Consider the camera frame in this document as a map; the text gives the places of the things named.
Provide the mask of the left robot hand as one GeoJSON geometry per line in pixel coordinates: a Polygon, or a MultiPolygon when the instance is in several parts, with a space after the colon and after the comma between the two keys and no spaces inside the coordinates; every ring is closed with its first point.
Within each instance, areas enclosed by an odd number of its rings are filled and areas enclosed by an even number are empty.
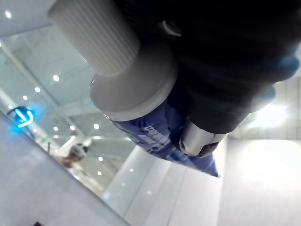
{"type": "Polygon", "coordinates": [[[299,67],[298,0],[118,0],[147,42],[165,22],[185,88],[188,116],[180,149],[204,157],[250,113],[274,97],[274,84],[299,67]]]}

